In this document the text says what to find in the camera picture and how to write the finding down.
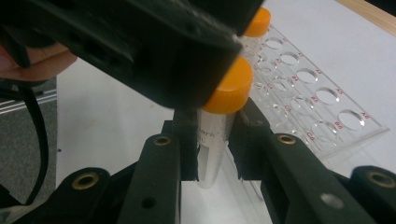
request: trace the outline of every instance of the white surface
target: white surface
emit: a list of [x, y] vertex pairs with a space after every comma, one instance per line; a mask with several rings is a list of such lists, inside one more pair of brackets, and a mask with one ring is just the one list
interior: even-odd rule
[[396, 172], [396, 38], [332, 0], [280, 1], [264, 4], [272, 24], [304, 55], [348, 93], [372, 117], [390, 128], [335, 171], [349, 175], [358, 165]]
[[[272, 12], [276, 29], [390, 128], [335, 170], [349, 175], [354, 166], [374, 164], [396, 173], [396, 118], [392, 116], [396, 109], [395, 37], [333, 0], [268, 0], [264, 5]], [[102, 167], [114, 174], [137, 161], [144, 140], [161, 131], [164, 119], [172, 118], [171, 110], [81, 61], [59, 76], [58, 94], [62, 152], [58, 154], [57, 184], [83, 167]], [[345, 156], [328, 163], [339, 164]], [[240, 186], [247, 182], [230, 184], [235, 178], [228, 177], [223, 171], [231, 168], [224, 167], [213, 189], [183, 183], [182, 223], [259, 222], [246, 215], [251, 204], [248, 198], [254, 198]], [[260, 223], [267, 219], [260, 218]]]

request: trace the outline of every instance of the hand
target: hand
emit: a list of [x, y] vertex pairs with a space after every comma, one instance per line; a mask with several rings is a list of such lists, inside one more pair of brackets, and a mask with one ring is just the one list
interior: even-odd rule
[[27, 50], [31, 66], [20, 68], [0, 46], [0, 77], [21, 81], [41, 81], [55, 77], [76, 61], [77, 57], [60, 45]]

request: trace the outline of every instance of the rack hole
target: rack hole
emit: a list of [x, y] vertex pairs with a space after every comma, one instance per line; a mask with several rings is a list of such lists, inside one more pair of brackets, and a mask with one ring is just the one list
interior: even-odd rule
[[298, 70], [297, 77], [301, 81], [303, 81], [307, 84], [314, 84], [315, 82], [318, 81], [317, 74], [314, 71], [307, 69], [307, 68], [302, 68], [302, 69]]
[[276, 62], [274, 61], [261, 61], [257, 63], [257, 66], [260, 70], [266, 73], [265, 75], [267, 75], [268, 73], [272, 74], [277, 69]]
[[364, 127], [364, 118], [352, 111], [343, 110], [338, 114], [338, 119], [344, 124], [348, 129], [353, 131], [358, 131]]
[[303, 96], [296, 96], [290, 101], [291, 107], [299, 114], [309, 115], [314, 110], [312, 102]]
[[335, 105], [340, 102], [337, 92], [329, 88], [320, 88], [317, 90], [316, 95], [318, 99], [326, 105]]
[[271, 37], [265, 40], [265, 44], [268, 46], [270, 49], [281, 49], [282, 48], [282, 40], [276, 38], [276, 37]]
[[337, 137], [337, 129], [328, 121], [318, 120], [312, 124], [312, 132], [322, 142], [331, 142]]
[[150, 208], [154, 207], [156, 203], [157, 203], [157, 201], [155, 200], [155, 198], [147, 197], [142, 200], [141, 204], [142, 204], [142, 207], [144, 207], [146, 209], [150, 209]]
[[288, 114], [283, 106], [267, 105], [263, 108], [262, 113], [271, 125], [285, 123], [288, 120]]
[[298, 56], [291, 52], [284, 52], [280, 54], [280, 60], [288, 65], [295, 65], [298, 63]]
[[276, 77], [273, 79], [272, 84], [278, 91], [291, 91], [294, 88], [293, 81], [287, 77]]

